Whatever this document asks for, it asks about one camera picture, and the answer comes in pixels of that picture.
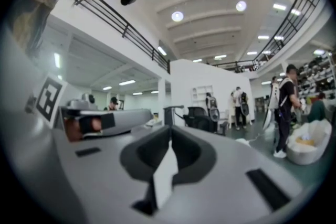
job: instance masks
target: white sneaker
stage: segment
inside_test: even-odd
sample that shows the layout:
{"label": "white sneaker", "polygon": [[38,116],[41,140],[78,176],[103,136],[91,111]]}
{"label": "white sneaker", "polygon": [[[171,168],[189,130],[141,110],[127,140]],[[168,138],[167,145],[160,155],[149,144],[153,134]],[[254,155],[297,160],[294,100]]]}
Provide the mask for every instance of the white sneaker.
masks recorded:
{"label": "white sneaker", "polygon": [[280,150],[279,152],[274,151],[273,156],[275,158],[286,158],[287,154],[285,152],[283,152],[282,150]]}

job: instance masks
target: floor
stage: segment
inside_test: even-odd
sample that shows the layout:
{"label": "floor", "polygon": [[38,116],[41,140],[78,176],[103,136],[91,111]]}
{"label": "floor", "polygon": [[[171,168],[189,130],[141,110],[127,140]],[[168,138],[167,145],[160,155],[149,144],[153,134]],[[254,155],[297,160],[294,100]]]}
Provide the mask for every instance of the floor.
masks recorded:
{"label": "floor", "polygon": [[237,131],[234,126],[232,129],[226,131],[226,136],[238,139],[244,138],[246,140],[253,140],[258,135],[255,141],[250,142],[250,145],[269,159],[281,165],[290,171],[298,181],[300,181],[304,188],[311,186],[314,183],[321,182],[327,174],[330,164],[334,157],[334,149],[336,147],[336,132],[334,131],[330,143],[324,155],[315,163],[307,166],[300,166],[292,163],[288,159],[274,158],[273,135],[260,135],[262,133],[262,126],[264,123],[264,114],[256,113],[256,120],[253,125],[248,125],[247,129],[240,129]]}

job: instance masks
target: black railing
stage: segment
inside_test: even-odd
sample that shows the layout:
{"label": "black railing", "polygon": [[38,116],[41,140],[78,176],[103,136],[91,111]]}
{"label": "black railing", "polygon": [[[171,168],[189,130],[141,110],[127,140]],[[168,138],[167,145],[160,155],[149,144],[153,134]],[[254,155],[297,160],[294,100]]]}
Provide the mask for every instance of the black railing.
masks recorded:
{"label": "black railing", "polygon": [[105,23],[118,31],[121,36],[128,39],[152,61],[155,61],[160,67],[170,73],[170,63],[167,61],[150,43],[145,39],[124,17],[122,17],[114,8],[104,0],[74,0],[74,5],[82,6],[98,16]]}
{"label": "black railing", "polygon": [[295,0],[277,31],[255,59],[250,61],[223,63],[214,66],[228,70],[234,69],[236,72],[244,72],[245,70],[247,71],[247,69],[249,71],[259,69],[293,38],[308,20],[319,2],[320,0]]}

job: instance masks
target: cap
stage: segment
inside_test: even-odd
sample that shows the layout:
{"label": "cap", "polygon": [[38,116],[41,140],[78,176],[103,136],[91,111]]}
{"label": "cap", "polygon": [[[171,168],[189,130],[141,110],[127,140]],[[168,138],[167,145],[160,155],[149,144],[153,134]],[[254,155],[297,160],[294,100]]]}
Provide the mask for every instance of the cap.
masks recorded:
{"label": "cap", "polygon": [[118,99],[116,97],[112,97],[110,103],[118,104]]}

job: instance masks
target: black t-shirt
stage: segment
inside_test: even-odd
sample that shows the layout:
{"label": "black t-shirt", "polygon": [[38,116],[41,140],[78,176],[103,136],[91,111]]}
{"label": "black t-shirt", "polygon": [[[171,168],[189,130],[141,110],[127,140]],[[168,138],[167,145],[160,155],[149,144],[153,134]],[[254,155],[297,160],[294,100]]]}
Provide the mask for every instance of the black t-shirt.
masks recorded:
{"label": "black t-shirt", "polygon": [[[279,109],[282,112],[282,116],[285,118],[290,118],[290,110],[292,108],[292,103],[289,99],[289,97],[294,94],[294,84],[291,81],[285,82],[284,85],[281,86],[280,88],[280,100],[279,100]],[[282,107],[280,107],[281,103],[283,100],[286,98],[285,103],[283,104]]]}

